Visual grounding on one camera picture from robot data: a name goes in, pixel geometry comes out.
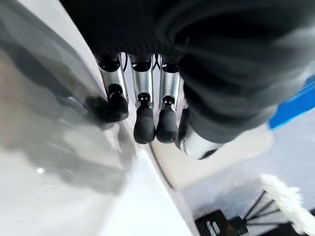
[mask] robotic hand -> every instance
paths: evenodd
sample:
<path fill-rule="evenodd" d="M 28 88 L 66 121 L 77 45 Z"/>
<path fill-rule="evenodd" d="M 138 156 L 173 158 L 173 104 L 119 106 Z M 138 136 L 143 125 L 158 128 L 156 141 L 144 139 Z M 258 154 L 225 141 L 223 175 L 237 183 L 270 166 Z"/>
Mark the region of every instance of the robotic hand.
<path fill-rule="evenodd" d="M 119 53 L 126 52 L 138 99 L 135 140 L 145 144 L 156 135 L 163 143 L 175 141 L 195 159 L 266 122 L 299 90 L 315 59 L 313 0 L 61 2 L 99 63 L 112 121 L 128 116 L 118 66 Z M 153 54 L 162 55 L 156 130 Z M 180 77 L 187 106 L 178 132 Z"/>

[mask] white surface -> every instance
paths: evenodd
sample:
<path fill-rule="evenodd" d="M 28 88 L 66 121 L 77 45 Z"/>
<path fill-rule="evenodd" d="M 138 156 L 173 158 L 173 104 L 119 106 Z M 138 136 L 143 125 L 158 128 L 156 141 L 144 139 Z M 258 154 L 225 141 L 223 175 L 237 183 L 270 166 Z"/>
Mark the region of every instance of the white surface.
<path fill-rule="evenodd" d="M 144 151 L 101 235 L 192 235 Z"/>
<path fill-rule="evenodd" d="M 266 124 L 246 131 L 204 160 L 194 160 L 175 145 L 151 143 L 165 177 L 173 188 L 183 189 L 216 175 L 243 160 L 258 156 L 273 144 L 273 136 Z"/>
<path fill-rule="evenodd" d="M 113 146 L 117 129 L 61 106 L 2 50 L 0 72 L 0 235 L 94 235 L 132 163 L 127 132 Z"/>

